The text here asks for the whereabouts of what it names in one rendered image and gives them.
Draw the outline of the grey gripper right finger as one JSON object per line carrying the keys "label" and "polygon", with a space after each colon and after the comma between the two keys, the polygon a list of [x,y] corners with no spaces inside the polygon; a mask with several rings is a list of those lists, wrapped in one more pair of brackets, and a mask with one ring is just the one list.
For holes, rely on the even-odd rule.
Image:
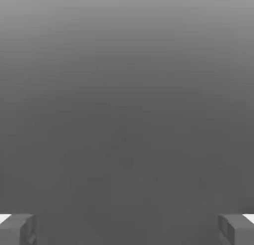
{"label": "grey gripper right finger", "polygon": [[218,215],[222,245],[254,245],[254,214]]}

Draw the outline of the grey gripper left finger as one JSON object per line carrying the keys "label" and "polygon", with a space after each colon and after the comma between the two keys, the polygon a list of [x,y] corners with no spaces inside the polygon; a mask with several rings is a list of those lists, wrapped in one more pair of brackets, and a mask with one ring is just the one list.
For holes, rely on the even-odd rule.
{"label": "grey gripper left finger", "polygon": [[0,245],[37,245],[36,215],[0,214]]}

